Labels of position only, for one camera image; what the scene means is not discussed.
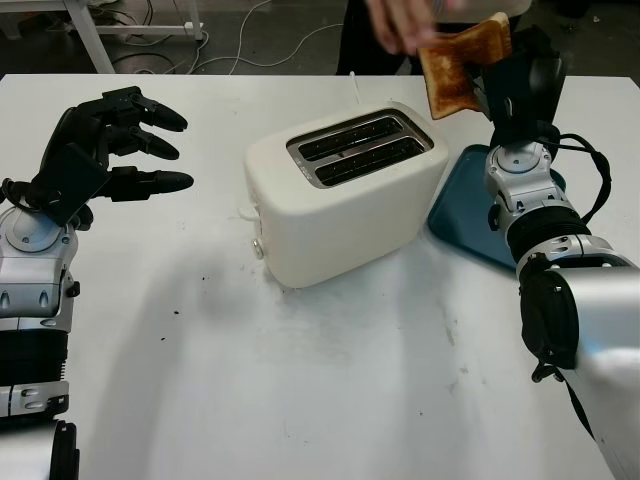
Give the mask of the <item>person's bare hand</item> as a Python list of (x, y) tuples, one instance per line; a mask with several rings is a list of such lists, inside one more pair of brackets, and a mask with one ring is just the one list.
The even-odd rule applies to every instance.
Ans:
[(428, 0), (369, 0), (365, 2), (374, 35), (391, 54), (415, 53), (436, 39), (435, 21), (442, 12), (464, 2)]

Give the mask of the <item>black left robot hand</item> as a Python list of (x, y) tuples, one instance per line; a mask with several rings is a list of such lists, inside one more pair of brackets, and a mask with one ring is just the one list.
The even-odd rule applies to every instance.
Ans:
[(173, 109), (145, 97), (137, 86), (108, 91), (71, 107), (60, 118), (46, 147), (38, 174), (25, 195), (29, 204), (59, 226), (78, 220), (87, 229), (89, 200), (144, 201), (156, 194), (186, 190), (194, 179), (182, 172), (144, 172), (134, 166), (109, 166), (112, 155), (136, 152), (176, 160), (179, 151), (141, 126), (182, 132), (187, 120)]

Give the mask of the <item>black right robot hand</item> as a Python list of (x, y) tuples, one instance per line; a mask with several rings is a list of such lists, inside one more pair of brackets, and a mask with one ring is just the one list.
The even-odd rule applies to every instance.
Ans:
[(514, 33), (513, 52), (489, 65), (465, 67), (480, 111), (493, 124), (490, 146), (541, 140), (557, 144), (553, 125), (566, 65), (549, 36), (533, 25)]

